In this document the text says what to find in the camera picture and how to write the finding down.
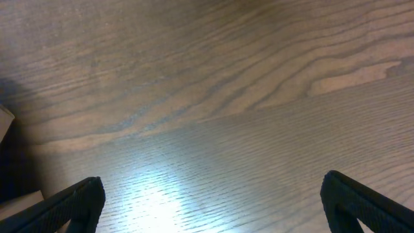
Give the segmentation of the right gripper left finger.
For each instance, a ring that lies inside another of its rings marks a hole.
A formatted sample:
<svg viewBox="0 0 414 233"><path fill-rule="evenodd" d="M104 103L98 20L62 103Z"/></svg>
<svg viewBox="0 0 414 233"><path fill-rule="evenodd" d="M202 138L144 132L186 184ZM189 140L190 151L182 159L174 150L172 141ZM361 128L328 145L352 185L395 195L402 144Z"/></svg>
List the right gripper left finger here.
<svg viewBox="0 0 414 233"><path fill-rule="evenodd" d="M1 232L56 232L69 223L67 232L95 233L104 204L101 178L88 177L1 220Z"/></svg>

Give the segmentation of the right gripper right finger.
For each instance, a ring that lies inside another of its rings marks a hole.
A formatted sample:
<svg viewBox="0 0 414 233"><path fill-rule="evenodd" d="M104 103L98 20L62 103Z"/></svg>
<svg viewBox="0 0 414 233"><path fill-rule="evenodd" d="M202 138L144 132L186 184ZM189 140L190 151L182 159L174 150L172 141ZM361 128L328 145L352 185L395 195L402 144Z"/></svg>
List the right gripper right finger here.
<svg viewBox="0 0 414 233"><path fill-rule="evenodd" d="M413 232L413 211L356 180L329 171L320 191L331 232Z"/></svg>

